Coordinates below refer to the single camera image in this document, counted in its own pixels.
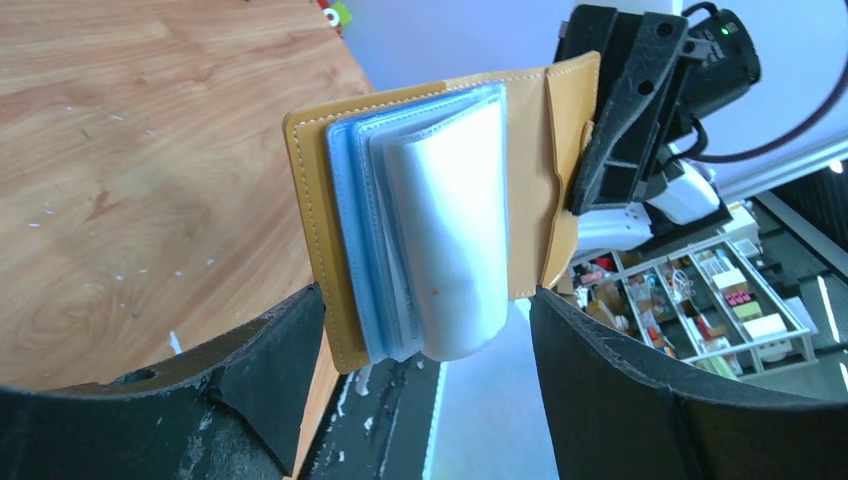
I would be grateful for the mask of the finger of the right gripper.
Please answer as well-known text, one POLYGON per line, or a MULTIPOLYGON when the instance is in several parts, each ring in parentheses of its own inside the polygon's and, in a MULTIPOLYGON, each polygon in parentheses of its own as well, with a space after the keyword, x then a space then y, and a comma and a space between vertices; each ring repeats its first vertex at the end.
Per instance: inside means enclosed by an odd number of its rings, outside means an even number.
POLYGON ((643 199, 672 110, 673 77, 686 38, 682 16, 575 11, 568 56, 601 56, 594 127, 570 188, 582 215, 643 199))

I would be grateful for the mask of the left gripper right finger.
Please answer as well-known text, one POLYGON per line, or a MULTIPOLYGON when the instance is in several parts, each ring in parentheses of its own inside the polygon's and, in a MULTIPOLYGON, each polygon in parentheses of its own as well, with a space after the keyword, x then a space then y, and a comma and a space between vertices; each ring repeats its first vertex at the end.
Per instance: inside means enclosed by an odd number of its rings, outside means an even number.
POLYGON ((540 288, 529 322, 563 479, 843 479, 847 406, 673 359, 540 288))

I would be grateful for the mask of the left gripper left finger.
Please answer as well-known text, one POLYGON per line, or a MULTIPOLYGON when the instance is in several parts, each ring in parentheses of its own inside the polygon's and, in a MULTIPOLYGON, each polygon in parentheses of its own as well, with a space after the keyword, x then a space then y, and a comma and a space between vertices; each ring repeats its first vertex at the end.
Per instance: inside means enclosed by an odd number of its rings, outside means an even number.
POLYGON ((317 285, 109 383, 1 389, 5 479, 280 479, 296 469, 325 306, 317 285))

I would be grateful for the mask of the yellow leather card holder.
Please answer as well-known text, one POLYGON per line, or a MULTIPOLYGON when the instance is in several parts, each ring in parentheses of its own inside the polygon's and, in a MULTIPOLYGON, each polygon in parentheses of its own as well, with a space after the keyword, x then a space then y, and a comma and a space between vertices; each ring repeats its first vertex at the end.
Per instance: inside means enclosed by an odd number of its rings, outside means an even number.
POLYGON ((568 188, 601 57, 288 113, 282 131, 333 362, 469 356, 578 247, 568 188))

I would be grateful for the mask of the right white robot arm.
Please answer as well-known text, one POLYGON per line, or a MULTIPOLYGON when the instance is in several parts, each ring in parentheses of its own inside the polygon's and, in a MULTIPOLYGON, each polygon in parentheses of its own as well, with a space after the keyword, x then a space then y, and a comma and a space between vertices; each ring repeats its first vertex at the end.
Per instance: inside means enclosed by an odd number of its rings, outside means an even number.
POLYGON ((600 56, 592 137, 565 193, 579 221, 578 251, 672 250, 711 236, 731 215, 694 166, 707 147, 703 120, 761 77, 738 16, 627 13, 580 5, 560 30, 557 60, 600 56))

